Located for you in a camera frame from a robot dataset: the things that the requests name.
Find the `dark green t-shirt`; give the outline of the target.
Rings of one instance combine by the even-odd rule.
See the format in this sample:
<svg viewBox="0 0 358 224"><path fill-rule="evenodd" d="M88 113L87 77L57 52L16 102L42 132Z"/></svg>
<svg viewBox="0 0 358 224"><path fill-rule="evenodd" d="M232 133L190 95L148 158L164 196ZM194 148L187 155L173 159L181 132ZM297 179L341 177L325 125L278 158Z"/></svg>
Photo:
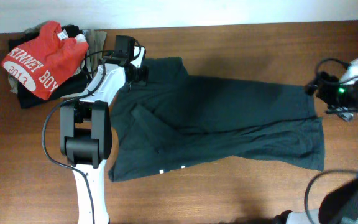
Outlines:
<svg viewBox="0 0 358 224"><path fill-rule="evenodd" d="M145 85L124 85L111 111L112 182L230 156L324 169L323 122L297 85L188 74L179 57L147 59Z"/></svg>

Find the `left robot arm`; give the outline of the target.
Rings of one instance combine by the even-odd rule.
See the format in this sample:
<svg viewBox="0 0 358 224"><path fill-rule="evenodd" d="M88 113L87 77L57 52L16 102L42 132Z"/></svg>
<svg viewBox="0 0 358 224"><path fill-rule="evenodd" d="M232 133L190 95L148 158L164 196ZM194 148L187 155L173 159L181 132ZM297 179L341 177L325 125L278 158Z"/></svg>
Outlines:
<svg viewBox="0 0 358 224"><path fill-rule="evenodd" d="M112 150L109 108L126 84L145 84L148 68L140 62L103 63L84 92L60 108L60 151L72 170L78 223L109 223L104 170Z"/></svg>

